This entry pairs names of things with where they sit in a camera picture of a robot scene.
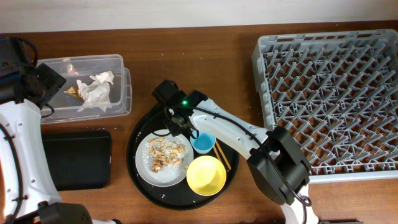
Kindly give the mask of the gold snack wrapper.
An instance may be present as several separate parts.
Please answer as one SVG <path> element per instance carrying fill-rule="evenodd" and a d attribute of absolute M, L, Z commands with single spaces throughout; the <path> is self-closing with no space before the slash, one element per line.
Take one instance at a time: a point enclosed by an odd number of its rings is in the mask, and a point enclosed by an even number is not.
<path fill-rule="evenodd" d="M 77 86 L 71 86 L 69 89 L 65 90 L 64 93 L 66 93 L 69 96 L 72 96 L 76 99 L 83 100 L 81 95 L 78 92 L 78 87 Z"/>

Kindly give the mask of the blue cup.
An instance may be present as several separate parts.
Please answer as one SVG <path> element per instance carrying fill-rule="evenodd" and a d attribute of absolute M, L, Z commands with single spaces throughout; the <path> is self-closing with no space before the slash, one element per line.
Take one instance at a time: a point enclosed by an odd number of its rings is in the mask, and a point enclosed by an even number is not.
<path fill-rule="evenodd" d="M 190 134 L 190 143 L 199 154 L 209 153 L 215 146 L 216 138 L 202 131 L 193 131 Z"/>

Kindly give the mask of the white napkin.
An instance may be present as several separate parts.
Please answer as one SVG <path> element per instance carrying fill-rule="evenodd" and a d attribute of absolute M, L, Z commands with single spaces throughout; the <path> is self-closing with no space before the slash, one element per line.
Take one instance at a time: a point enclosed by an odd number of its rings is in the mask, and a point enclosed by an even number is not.
<path fill-rule="evenodd" d="M 83 99 L 83 107 L 78 111 L 83 111 L 86 107 L 99 107 L 103 112 L 109 108 L 109 93 L 113 85 L 114 74 L 112 71 L 102 72 L 90 76 L 93 82 L 90 85 L 77 80 L 78 95 Z"/>

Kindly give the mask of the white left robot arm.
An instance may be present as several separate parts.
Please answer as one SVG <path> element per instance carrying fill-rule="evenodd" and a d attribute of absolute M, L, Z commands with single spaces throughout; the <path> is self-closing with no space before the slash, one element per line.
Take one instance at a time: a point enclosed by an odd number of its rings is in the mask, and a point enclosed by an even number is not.
<path fill-rule="evenodd" d="M 96 223 L 81 204 L 64 203 L 50 175 L 41 109 L 66 80 L 38 63 L 35 46 L 1 39 L 1 171 L 5 223 Z"/>

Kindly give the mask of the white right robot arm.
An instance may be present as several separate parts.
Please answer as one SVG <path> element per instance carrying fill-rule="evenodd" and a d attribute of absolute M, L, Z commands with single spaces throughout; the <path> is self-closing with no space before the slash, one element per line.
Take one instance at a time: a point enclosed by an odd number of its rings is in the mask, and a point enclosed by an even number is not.
<path fill-rule="evenodd" d="M 157 101 L 172 124 L 171 132 L 206 132 L 242 155 L 258 189 L 281 206 L 286 223 L 319 222 L 308 196 L 311 164 L 286 129 L 249 124 L 199 91 L 186 95 L 176 90 Z"/>

